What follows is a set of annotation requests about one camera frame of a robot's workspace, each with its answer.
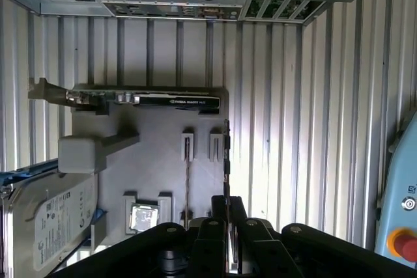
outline red emergency stop button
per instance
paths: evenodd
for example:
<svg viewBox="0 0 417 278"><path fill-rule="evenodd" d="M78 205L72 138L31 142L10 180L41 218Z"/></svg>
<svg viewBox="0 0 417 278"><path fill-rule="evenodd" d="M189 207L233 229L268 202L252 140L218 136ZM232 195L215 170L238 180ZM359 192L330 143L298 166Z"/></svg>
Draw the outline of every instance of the red emergency stop button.
<svg viewBox="0 0 417 278"><path fill-rule="evenodd" d="M412 234L400 234L394 239L394 249L405 260L417 262L417 237Z"/></svg>

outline seagate hard drive label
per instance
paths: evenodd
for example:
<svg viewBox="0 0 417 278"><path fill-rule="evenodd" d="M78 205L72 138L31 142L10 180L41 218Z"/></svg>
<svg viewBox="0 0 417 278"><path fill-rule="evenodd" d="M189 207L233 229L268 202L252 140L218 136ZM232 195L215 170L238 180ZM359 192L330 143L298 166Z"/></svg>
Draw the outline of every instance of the seagate hard drive label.
<svg viewBox="0 0 417 278"><path fill-rule="evenodd" d="M35 270L41 270L90 225L95 206L94 178L42 204L35 217Z"/></svg>

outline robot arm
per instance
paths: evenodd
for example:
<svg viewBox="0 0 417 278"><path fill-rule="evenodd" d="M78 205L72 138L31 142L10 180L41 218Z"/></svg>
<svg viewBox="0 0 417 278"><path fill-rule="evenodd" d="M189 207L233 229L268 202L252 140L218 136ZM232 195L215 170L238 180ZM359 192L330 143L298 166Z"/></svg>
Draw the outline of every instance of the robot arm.
<svg viewBox="0 0 417 278"><path fill-rule="evenodd" d="M212 217L191 221L188 231L164 223L69 266L50 277L415 277L416 272L380 255L301 224L276 232L268 221L247 218L231 197L229 233L238 275L227 273L225 198L212 198Z"/></svg>

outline corrugated metal wall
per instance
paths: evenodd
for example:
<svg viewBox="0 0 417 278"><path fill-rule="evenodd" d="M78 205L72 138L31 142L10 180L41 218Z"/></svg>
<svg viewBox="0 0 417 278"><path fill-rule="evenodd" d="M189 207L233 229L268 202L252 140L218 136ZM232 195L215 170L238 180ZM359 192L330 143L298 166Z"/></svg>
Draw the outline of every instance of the corrugated metal wall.
<svg viewBox="0 0 417 278"><path fill-rule="evenodd" d="M225 86L232 192L278 229L307 223L371 247L387 145L416 104L416 0L336 3L305 29L43 17L0 0L1 169L57 156L70 111L29 77Z"/></svg>

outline hard drive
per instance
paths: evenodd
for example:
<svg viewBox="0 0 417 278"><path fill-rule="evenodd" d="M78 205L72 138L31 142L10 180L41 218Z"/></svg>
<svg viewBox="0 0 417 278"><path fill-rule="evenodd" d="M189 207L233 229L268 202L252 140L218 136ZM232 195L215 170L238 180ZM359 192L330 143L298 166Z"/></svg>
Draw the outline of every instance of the hard drive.
<svg viewBox="0 0 417 278"><path fill-rule="evenodd" d="M2 187L5 277L45 277L90 232L97 205L96 174L52 170Z"/></svg>

